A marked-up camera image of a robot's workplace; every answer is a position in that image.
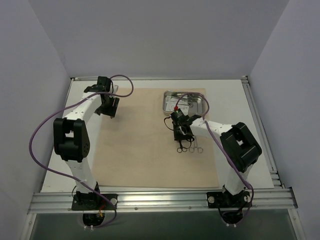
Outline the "steel forceps clamp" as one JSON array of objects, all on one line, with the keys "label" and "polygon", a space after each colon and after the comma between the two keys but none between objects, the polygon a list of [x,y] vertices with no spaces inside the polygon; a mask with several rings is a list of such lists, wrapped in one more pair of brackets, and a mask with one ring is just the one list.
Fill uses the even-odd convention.
[{"label": "steel forceps clamp", "polygon": [[189,152],[190,152],[190,153],[195,153],[195,152],[197,152],[197,153],[199,153],[199,154],[202,154],[204,150],[203,150],[202,147],[199,146],[197,137],[194,136],[193,138],[194,138],[194,140],[193,140],[193,142],[192,142],[192,145],[191,145],[190,148],[188,149]]}]

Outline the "steel surgical scissors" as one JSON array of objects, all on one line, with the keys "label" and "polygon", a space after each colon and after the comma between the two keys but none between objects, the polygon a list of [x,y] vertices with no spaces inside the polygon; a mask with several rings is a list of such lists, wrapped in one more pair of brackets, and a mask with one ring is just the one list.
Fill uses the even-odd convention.
[{"label": "steel surgical scissors", "polygon": [[188,149],[183,146],[182,141],[178,140],[179,147],[176,149],[178,153],[185,153]]}]

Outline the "beige surgical wrap cloth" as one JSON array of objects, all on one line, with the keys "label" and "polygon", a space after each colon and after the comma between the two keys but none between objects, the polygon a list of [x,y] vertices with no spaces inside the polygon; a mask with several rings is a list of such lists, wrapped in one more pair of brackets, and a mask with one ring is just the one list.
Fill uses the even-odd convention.
[{"label": "beige surgical wrap cloth", "polygon": [[163,88],[137,88],[103,115],[92,174],[100,186],[217,188],[214,143],[199,137],[203,153],[178,153],[172,122],[163,112]]}]

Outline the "steel needle holder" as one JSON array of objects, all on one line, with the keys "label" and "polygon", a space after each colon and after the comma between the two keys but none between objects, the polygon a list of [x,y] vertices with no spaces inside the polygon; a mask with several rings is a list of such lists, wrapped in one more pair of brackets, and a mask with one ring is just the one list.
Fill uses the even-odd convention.
[{"label": "steel needle holder", "polygon": [[195,102],[195,96],[193,93],[188,93],[184,96],[181,96],[179,98],[178,103],[180,105],[187,105],[188,107],[192,108],[194,106],[194,102]]}]

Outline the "stainless steel instrument tray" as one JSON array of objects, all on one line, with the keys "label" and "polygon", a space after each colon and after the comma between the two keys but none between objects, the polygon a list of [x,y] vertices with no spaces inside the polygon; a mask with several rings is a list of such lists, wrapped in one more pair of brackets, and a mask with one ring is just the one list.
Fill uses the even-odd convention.
[{"label": "stainless steel instrument tray", "polygon": [[[163,113],[165,116],[169,116],[172,112],[167,112],[167,111],[164,111],[164,107],[165,107],[165,98],[167,96],[175,96],[175,97],[181,97],[181,95],[183,94],[192,94],[191,91],[177,91],[177,90],[167,90],[163,93],[163,101],[162,101],[162,110],[163,110]],[[201,98],[201,96],[199,94],[194,94],[194,97],[195,97],[195,102],[194,102],[194,106],[193,107],[190,107],[188,112],[183,113],[185,115],[189,115],[189,116],[192,116],[192,115],[202,115],[205,110],[206,110],[206,104],[204,102],[204,100]]]}]

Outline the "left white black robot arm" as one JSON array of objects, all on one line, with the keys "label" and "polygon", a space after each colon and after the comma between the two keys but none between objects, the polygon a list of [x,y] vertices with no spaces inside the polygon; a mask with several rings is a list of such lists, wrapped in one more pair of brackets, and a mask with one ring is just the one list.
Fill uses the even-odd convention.
[{"label": "left white black robot arm", "polygon": [[88,155],[90,139],[87,123],[96,114],[114,118],[120,99],[109,96],[115,94],[118,87],[106,76],[99,76],[97,83],[88,86],[82,95],[84,102],[63,118],[53,122],[54,152],[66,162],[76,181],[76,201],[82,200],[90,210],[100,206],[101,197],[92,190],[99,191],[98,182],[91,172]]}]

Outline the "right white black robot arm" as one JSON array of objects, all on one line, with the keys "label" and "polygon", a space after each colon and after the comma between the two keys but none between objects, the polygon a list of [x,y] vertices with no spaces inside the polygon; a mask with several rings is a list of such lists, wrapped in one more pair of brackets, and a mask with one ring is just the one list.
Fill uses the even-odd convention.
[{"label": "right white black robot arm", "polygon": [[262,154],[262,148],[243,122],[237,124],[222,124],[205,120],[200,115],[185,115],[181,109],[176,109],[169,115],[172,120],[174,140],[179,142],[179,153],[186,148],[182,141],[187,141],[196,147],[196,138],[212,139],[225,156],[231,167],[227,180],[223,186],[223,203],[234,206],[240,201],[240,192],[252,189],[247,178],[252,166]]}]

